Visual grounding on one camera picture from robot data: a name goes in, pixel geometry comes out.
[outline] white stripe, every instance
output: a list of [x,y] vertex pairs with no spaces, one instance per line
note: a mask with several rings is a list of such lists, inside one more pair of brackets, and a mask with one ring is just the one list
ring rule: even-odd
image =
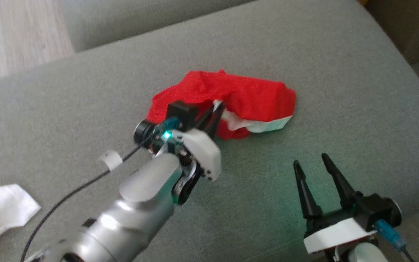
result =
[[291,117],[288,116],[270,122],[263,122],[242,119],[236,113],[224,110],[221,119],[226,121],[228,129],[231,131],[246,127],[252,133],[263,133],[283,128]]

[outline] gray couch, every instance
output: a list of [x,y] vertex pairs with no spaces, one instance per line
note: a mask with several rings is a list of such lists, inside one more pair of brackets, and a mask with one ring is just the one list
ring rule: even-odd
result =
[[[0,79],[0,185],[42,206],[0,237],[0,261],[18,261],[45,212],[105,169],[100,154],[134,147],[154,94],[189,70],[220,68],[285,82],[294,116],[281,131],[218,140],[219,180],[200,181],[137,261],[307,260],[292,163],[324,211],[337,209],[323,152],[364,194],[393,198],[405,216],[419,210],[419,79],[389,38],[353,0],[257,0]],[[130,161],[148,160],[140,151]],[[133,171],[66,202],[30,253],[98,215]]]
[[146,33],[253,0],[60,0],[78,51]]

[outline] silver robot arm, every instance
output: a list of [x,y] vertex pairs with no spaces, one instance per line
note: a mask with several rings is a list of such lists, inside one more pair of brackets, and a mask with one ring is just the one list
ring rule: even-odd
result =
[[172,189],[182,171],[176,155],[157,156],[121,184],[118,198],[96,221],[27,261],[132,261],[173,214]]
[[[221,172],[221,151],[213,139],[224,104],[206,110],[180,101],[168,106],[166,120],[146,120],[135,129],[134,140],[155,157],[131,174],[119,195],[100,214],[55,245],[25,262],[131,262],[145,250],[172,216],[174,204],[188,199],[200,177],[215,181]],[[132,170],[124,162],[120,170]]]

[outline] white fabric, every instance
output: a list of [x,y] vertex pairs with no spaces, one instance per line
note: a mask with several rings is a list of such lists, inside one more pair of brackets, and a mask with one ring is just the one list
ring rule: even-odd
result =
[[0,186],[0,235],[7,229],[25,225],[40,209],[17,184]]
[[113,171],[113,169],[123,163],[121,156],[112,150],[106,151],[100,156],[100,159],[108,166],[110,171]]
[[263,133],[283,128],[291,117],[288,116],[270,122],[263,122],[242,119],[236,113],[224,110],[221,119],[226,121],[228,129],[231,131],[246,127],[252,133]]

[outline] red fabric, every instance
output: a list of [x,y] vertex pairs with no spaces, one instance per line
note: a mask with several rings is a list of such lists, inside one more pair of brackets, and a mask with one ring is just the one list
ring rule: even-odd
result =
[[[168,104],[177,100],[198,105],[200,112],[214,100],[223,100],[226,110],[240,118],[270,122],[293,115],[295,91],[282,82],[218,73],[191,71],[177,85],[153,97],[147,119],[160,123],[166,118]],[[222,121],[218,135],[223,139],[248,136],[246,128],[230,131]]]

